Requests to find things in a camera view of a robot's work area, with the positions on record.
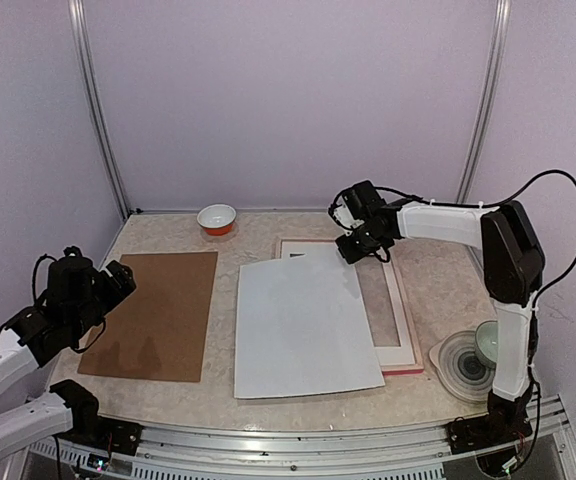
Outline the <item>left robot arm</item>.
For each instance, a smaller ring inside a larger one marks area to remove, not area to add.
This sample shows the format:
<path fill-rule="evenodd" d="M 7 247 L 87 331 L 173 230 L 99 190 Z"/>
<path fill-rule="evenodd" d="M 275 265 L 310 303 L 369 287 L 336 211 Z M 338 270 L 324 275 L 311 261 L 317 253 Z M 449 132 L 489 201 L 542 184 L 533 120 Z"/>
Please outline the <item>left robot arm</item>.
<path fill-rule="evenodd" d="M 66 349 L 85 353 L 80 340 L 93 328 L 105 330 L 108 314 L 136 289 L 129 266 L 112 261 L 99 270 L 76 246 L 38 261 L 48 265 L 45 289 L 34 290 L 31 304 L 0 326 L 0 395 Z M 98 411 L 98 399 L 85 387 L 60 381 L 0 414 L 0 460 L 61 434 L 89 445 L 107 443 L 108 424 Z"/>

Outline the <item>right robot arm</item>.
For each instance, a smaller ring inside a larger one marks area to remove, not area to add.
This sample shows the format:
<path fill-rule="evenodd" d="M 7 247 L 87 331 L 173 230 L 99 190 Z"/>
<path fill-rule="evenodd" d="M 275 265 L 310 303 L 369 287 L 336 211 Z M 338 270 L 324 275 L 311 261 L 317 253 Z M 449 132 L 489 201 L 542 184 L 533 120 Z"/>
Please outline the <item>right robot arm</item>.
<path fill-rule="evenodd" d="M 538 346 L 536 306 L 545 254 L 522 204 L 457 205 L 400 193 L 383 198 L 385 188 L 364 180 L 338 193 L 328 215 L 343 233 L 335 241 L 341 257 L 355 264 L 373 256 L 390 259 L 402 239 L 446 241 L 478 249 L 484 285 L 497 315 L 497 367 L 487 413 L 473 427 L 491 444 L 512 432 L 530 431 L 527 405 L 536 380 L 533 359 Z"/>

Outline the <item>red dark sunset photo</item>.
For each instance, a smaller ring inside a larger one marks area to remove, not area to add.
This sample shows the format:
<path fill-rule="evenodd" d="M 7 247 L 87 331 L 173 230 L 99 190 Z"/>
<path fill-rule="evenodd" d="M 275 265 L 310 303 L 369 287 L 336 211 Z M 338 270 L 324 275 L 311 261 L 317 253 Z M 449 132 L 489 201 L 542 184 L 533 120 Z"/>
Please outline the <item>red dark sunset photo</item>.
<path fill-rule="evenodd" d="M 384 386 L 355 268 L 331 242 L 293 247 L 239 270 L 235 398 Z"/>

